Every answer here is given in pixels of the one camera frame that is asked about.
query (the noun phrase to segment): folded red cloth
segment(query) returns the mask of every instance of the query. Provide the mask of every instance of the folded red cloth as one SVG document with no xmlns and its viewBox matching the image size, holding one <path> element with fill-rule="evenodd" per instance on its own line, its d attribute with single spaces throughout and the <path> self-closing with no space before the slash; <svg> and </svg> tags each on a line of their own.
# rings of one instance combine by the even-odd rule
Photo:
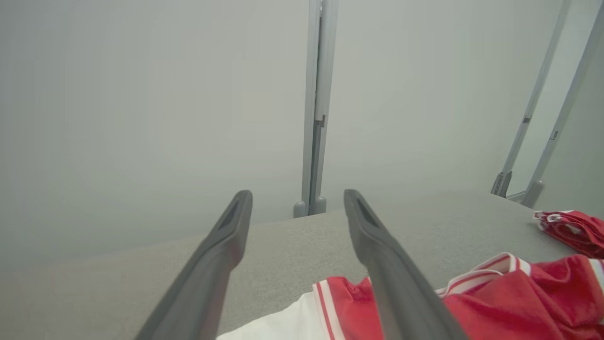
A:
<svg viewBox="0 0 604 340">
<path fill-rule="evenodd" d="M 549 236 L 592 258 L 604 258 L 604 221 L 576 210 L 535 211 L 533 219 Z"/>
</svg>

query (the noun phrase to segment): table surface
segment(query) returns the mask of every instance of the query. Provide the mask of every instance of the table surface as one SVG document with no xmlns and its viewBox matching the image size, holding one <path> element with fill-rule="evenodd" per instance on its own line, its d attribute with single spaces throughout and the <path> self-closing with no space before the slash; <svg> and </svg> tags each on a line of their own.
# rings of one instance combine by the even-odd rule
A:
<svg viewBox="0 0 604 340">
<path fill-rule="evenodd" d="M 435 288 L 501 252 L 530 262 L 574 253 L 539 231 L 530 209 L 488 193 L 372 208 Z M 131 339 L 203 237 L 4 275 L 0 338 Z M 367 275 L 344 211 L 251 226 L 219 334 L 287 307 L 335 275 L 352 282 Z"/>
</svg>

